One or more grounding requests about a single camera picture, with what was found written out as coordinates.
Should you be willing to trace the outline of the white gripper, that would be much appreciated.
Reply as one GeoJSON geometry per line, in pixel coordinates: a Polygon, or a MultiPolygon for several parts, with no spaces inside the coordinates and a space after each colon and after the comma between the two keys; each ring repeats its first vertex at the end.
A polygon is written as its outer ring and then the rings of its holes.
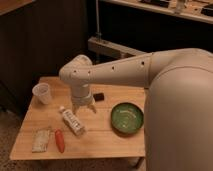
{"type": "Polygon", "coordinates": [[[91,109],[94,113],[97,113],[96,107],[94,104],[90,104],[93,101],[93,94],[89,85],[75,86],[71,88],[71,99],[75,104],[72,107],[73,114],[76,114],[79,106],[88,105],[88,108],[91,109]]]}

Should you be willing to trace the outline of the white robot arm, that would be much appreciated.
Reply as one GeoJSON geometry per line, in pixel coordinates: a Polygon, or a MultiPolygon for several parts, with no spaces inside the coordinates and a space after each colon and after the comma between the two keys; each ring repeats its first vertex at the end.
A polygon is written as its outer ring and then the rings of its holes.
{"type": "Polygon", "coordinates": [[[147,171],[213,171],[212,52],[157,51],[98,65],[78,55],[60,69],[59,77],[78,106],[92,101],[92,84],[147,89],[147,171]]]}

